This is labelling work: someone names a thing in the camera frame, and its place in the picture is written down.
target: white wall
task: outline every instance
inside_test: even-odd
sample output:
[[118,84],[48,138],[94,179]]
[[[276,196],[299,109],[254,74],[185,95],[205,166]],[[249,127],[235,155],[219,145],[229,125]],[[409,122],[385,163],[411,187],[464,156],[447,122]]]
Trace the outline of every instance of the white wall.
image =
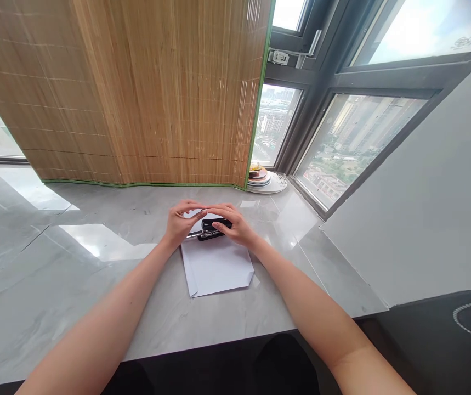
[[324,231],[389,306],[471,289],[471,74]]

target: person's left hand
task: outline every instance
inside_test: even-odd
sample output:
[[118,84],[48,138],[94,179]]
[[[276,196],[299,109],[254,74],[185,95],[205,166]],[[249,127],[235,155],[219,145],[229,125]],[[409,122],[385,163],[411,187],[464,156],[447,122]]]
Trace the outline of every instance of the person's left hand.
[[191,199],[181,200],[175,207],[170,208],[168,225],[163,240],[166,239],[173,247],[177,248],[190,233],[193,225],[207,214],[206,211],[200,211],[191,218],[184,218],[184,213],[196,209],[204,210],[205,208],[206,206]]

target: green tape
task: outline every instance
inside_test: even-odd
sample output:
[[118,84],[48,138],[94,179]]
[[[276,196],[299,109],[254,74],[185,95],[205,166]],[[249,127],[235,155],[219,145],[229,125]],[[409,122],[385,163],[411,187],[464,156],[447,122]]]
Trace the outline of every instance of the green tape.
[[257,118],[259,117],[259,106],[261,103],[261,93],[263,91],[263,85],[264,85],[264,74],[266,72],[266,64],[268,62],[268,48],[270,48],[270,36],[272,34],[272,21],[274,20],[274,10],[275,10],[275,0],[271,0],[270,18],[268,19],[268,29],[266,30],[266,41],[264,42],[263,65],[261,66],[261,78],[259,80],[259,89],[257,91],[256,114],[253,119],[253,131],[252,131],[252,138],[250,140],[250,151],[248,153],[248,166],[246,168],[246,180],[245,180],[244,190],[248,188],[248,175],[250,172],[250,164],[252,162],[253,144],[256,141]]
[[172,184],[172,183],[131,183],[131,184],[115,184],[115,183],[103,183],[99,181],[87,181],[87,180],[70,180],[70,179],[43,179],[43,183],[55,183],[65,182],[73,184],[91,184],[100,185],[102,187],[114,187],[114,188],[129,188],[129,187],[234,187],[240,190],[245,188],[240,185],[234,184]]

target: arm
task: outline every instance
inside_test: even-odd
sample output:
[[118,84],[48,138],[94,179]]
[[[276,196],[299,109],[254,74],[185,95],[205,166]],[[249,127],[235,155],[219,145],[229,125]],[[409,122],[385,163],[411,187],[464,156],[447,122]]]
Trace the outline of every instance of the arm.
[[100,394],[129,348],[147,299],[164,264],[206,213],[183,200],[169,211],[162,241],[43,358],[17,394]]
[[230,220],[213,225],[245,245],[277,285],[299,332],[328,366],[344,395],[414,394],[365,334],[330,296],[259,237],[231,204],[208,212]]

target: person's right hand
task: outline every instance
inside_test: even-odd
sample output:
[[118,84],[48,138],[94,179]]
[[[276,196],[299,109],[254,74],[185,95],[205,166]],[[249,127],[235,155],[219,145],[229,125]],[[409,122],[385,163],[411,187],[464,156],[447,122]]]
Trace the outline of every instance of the person's right hand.
[[212,225],[234,242],[251,249],[251,246],[260,239],[259,235],[248,225],[242,214],[237,211],[233,204],[222,203],[220,205],[208,206],[206,211],[226,218],[232,223],[231,229],[220,222],[214,222]]

